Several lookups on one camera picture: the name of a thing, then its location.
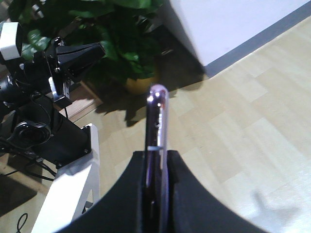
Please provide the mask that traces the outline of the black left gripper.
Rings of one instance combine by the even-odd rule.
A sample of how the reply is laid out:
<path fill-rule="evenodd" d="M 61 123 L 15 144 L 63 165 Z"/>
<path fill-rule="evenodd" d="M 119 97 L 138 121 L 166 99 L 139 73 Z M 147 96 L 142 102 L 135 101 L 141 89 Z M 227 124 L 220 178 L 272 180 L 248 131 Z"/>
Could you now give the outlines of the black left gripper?
<path fill-rule="evenodd" d="M 59 107 L 72 104 L 69 98 L 70 80 L 80 82 L 89 69 L 105 56 L 101 43 L 64 46 L 57 37 L 46 50 L 34 53 L 31 65 L 32 89 L 40 94 L 52 94 Z"/>

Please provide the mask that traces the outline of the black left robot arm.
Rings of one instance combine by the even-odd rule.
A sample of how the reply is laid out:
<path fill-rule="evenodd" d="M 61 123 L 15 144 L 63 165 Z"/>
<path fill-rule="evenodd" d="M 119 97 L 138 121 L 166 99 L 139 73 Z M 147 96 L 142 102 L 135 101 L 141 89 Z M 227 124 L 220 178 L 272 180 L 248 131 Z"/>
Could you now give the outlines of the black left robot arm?
<path fill-rule="evenodd" d="M 30 61 L 2 56 L 9 73 L 0 82 L 1 152 L 38 156 L 57 168 L 90 153 L 90 128 L 76 126 L 59 109 L 71 104 L 71 84 L 104 54 L 100 43 L 66 46 L 55 38 Z"/>

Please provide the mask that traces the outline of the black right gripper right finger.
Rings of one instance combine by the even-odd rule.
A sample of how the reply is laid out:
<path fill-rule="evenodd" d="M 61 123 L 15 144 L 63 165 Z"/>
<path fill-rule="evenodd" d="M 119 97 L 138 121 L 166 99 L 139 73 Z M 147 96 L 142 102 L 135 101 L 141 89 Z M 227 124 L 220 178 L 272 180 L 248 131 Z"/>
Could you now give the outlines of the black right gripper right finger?
<path fill-rule="evenodd" d="M 168 151 L 172 233 L 263 233 L 217 200 L 176 150 Z"/>

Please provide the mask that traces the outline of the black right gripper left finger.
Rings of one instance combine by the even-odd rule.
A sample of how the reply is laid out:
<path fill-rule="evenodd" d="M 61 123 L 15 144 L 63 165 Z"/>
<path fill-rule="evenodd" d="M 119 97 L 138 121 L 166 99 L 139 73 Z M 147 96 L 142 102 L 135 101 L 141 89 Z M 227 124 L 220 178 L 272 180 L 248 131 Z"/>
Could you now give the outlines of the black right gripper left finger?
<path fill-rule="evenodd" d="M 59 233 L 142 233 L 144 153 L 135 151 L 111 189 Z"/>

